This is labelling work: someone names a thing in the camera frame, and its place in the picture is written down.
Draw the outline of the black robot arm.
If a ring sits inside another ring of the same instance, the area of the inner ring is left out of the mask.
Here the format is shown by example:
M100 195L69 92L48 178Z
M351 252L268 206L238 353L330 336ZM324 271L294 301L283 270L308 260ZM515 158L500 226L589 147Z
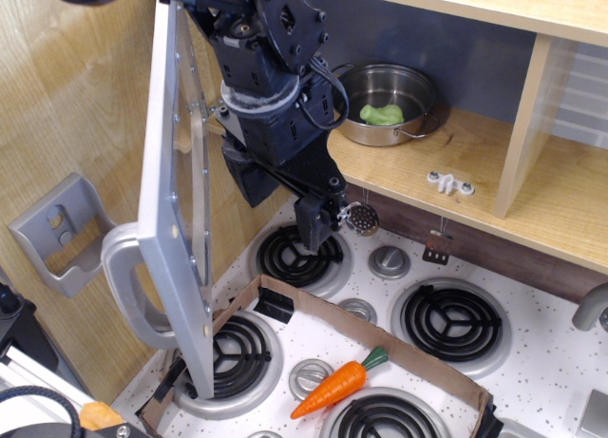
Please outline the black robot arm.
M319 52L328 39L325 13L308 0L162 1L181 3L215 52L230 114L222 154L241 194L258 205L288 188L302 243L317 250L346 205L346 183L327 147L347 114L333 107L343 87Z

